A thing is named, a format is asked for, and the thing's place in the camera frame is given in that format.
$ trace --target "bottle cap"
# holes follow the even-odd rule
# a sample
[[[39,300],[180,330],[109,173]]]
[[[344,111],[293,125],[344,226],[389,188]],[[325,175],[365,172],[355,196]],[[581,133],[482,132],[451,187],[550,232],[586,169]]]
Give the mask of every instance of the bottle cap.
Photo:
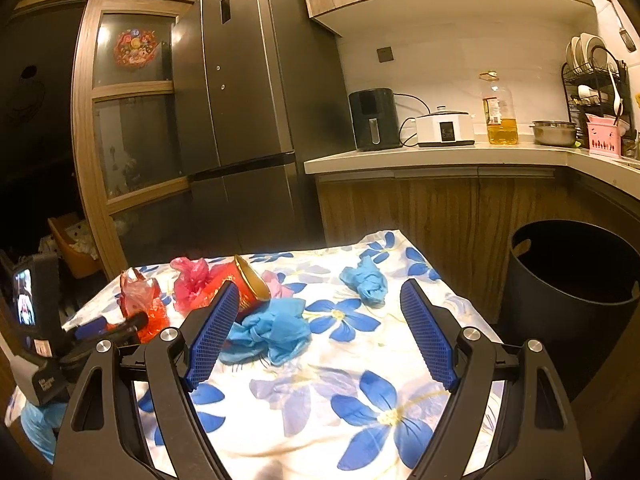
[[[489,70],[489,72],[482,72],[478,77],[480,79],[484,79],[485,81],[500,81],[498,73],[494,70]]]

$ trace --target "freezer drawer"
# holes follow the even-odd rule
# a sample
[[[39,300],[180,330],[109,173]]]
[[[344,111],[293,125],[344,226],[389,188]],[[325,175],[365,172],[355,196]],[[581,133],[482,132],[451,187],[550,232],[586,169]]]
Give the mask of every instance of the freezer drawer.
[[[242,253],[236,234],[236,213],[226,199],[222,177],[191,183],[198,256]]]
[[[224,176],[242,253],[299,248],[305,226],[295,164]]]

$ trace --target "metal bowl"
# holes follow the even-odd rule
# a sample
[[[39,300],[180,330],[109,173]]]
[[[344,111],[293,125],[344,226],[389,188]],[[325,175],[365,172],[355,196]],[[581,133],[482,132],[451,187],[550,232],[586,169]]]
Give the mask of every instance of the metal bowl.
[[[533,121],[530,126],[538,144],[545,146],[562,146],[572,148],[575,146],[576,129],[573,123],[562,121]]]

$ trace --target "refrigerator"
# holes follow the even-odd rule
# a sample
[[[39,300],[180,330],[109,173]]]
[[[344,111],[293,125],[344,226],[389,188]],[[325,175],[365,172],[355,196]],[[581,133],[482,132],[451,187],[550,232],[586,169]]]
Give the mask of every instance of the refrigerator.
[[[207,253],[325,246],[304,162],[355,149],[336,37],[305,0],[198,0],[172,34],[175,113]]]

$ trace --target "red can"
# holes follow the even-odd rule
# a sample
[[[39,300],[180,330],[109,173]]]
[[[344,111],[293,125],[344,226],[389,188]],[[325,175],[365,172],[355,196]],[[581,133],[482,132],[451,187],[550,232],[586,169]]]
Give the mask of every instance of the red can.
[[[265,301],[271,299],[271,292],[252,266],[241,256],[234,256],[228,264],[215,266],[216,273],[200,294],[191,302],[191,309],[209,306],[220,287],[226,281],[234,282],[240,291],[240,306],[236,320],[242,321]]]

